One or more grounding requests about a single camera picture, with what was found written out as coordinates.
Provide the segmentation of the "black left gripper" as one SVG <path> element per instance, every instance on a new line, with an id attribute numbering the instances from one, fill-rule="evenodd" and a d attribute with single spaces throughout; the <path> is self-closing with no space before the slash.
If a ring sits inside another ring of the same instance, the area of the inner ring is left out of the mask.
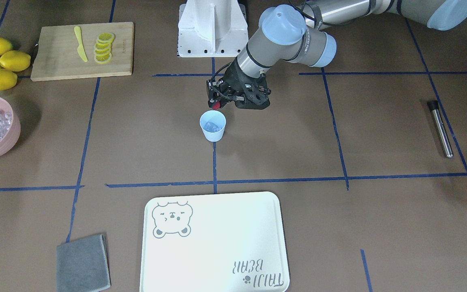
<path id="1" fill-rule="evenodd" d="M 206 81 L 208 106 L 219 110 L 233 102 L 239 109 L 263 110 L 270 106 L 266 75 L 258 78 L 245 74 L 237 61 L 232 61 L 217 70 Z"/>

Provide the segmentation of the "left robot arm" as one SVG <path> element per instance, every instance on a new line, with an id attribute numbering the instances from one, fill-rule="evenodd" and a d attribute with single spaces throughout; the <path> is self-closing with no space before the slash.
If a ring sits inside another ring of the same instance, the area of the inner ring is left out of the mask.
<path id="1" fill-rule="evenodd" d="M 384 13 L 447 31 L 467 18 L 467 0 L 306 0 L 269 7 L 245 47 L 223 66 L 224 76 L 207 80 L 209 108 L 218 110 L 230 102 L 239 109 L 269 107 L 266 74 L 278 61 L 324 68 L 337 51 L 331 31 Z"/>

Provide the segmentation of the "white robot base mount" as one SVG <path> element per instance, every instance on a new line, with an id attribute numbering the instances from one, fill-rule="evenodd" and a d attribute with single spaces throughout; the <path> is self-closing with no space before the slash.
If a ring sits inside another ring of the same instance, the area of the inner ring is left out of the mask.
<path id="1" fill-rule="evenodd" d="M 247 42 L 246 9 L 239 0 L 188 0 L 180 5 L 179 57 L 235 57 Z"/>

